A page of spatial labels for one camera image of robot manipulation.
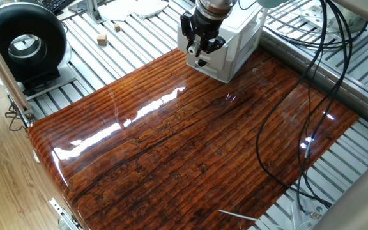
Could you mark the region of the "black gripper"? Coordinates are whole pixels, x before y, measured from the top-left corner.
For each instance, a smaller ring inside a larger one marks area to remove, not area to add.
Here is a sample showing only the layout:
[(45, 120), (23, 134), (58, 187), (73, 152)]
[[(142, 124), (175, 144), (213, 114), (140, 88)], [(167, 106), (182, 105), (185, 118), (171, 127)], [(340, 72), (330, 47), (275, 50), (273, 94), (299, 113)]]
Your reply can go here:
[(180, 16), (180, 20), (181, 32), (183, 36), (187, 37), (187, 49), (194, 42), (193, 30), (196, 35), (201, 37), (199, 48), (195, 54), (196, 57), (199, 57), (201, 52), (211, 54), (212, 52), (219, 50), (226, 43), (223, 37), (218, 36), (220, 21), (209, 19), (197, 8), (193, 15), (191, 13), (183, 13)]

